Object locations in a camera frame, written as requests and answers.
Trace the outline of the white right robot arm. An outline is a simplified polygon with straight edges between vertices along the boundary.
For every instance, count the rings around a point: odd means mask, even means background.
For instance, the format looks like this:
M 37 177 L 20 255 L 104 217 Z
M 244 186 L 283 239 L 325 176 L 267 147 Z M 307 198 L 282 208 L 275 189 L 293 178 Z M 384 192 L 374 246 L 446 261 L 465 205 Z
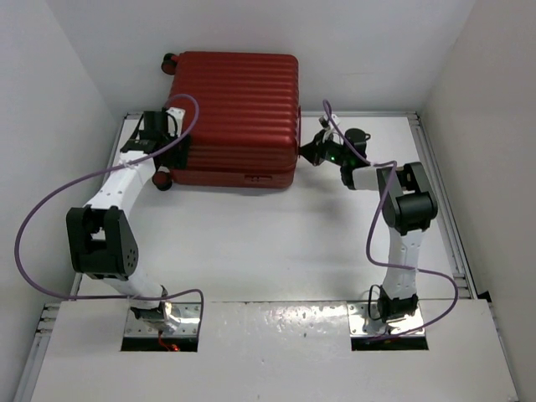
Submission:
M 384 324 L 415 315 L 418 307 L 416 267 L 425 232 L 438 214 L 438 204 L 421 162 L 401 167 L 367 164 L 366 145 L 370 135 L 358 128 L 345 131 L 335 142 L 336 130 L 325 127 L 299 154 L 311 165 L 330 162 L 340 168 L 341 181 L 350 190 L 378 193 L 380 206 L 376 223 L 382 218 L 389 228 L 387 268 L 378 286 L 376 307 L 368 300 L 367 316 Z

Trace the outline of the red hard-shell suitcase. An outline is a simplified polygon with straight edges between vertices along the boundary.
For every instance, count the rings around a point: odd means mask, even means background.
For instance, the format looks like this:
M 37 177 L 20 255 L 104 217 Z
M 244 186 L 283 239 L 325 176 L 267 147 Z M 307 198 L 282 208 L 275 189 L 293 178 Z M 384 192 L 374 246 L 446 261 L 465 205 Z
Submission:
M 175 183 L 291 186 L 301 140 L 295 56 L 187 51 L 165 54 L 161 69 L 173 77 L 166 105 L 194 125 L 187 168 L 169 170 Z

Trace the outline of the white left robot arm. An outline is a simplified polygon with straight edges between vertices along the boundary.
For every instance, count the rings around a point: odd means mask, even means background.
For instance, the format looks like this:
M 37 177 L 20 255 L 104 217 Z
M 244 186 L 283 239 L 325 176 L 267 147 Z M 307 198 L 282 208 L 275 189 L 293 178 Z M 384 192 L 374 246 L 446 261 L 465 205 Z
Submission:
M 141 266 L 128 217 L 145 184 L 158 173 L 152 153 L 178 138 L 185 111 L 172 107 L 145 111 L 123 147 L 117 169 L 100 190 L 66 215 L 74 270 L 112 287 L 128 301 L 134 317 L 158 332 L 171 333 L 180 325 L 166 288 Z

